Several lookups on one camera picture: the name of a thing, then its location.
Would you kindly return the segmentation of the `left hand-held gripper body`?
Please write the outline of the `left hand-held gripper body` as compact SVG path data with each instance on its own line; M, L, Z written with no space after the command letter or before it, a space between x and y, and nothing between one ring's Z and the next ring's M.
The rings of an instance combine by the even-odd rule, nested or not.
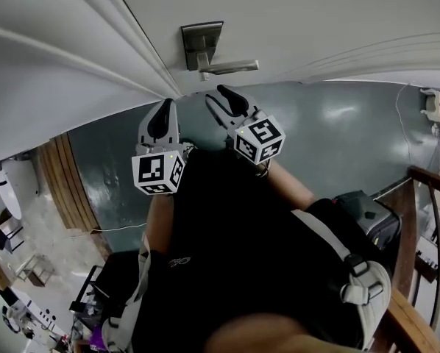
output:
M148 196L173 194L185 169L182 144L153 146L138 143L132 157L134 186Z

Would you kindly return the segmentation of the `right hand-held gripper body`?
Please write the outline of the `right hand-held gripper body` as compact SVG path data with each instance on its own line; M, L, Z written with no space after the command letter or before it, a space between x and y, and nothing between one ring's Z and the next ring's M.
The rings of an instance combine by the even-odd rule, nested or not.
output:
M285 133L273 115L258 110L227 130L233 139L233 150L254 165L277 156L283 147Z

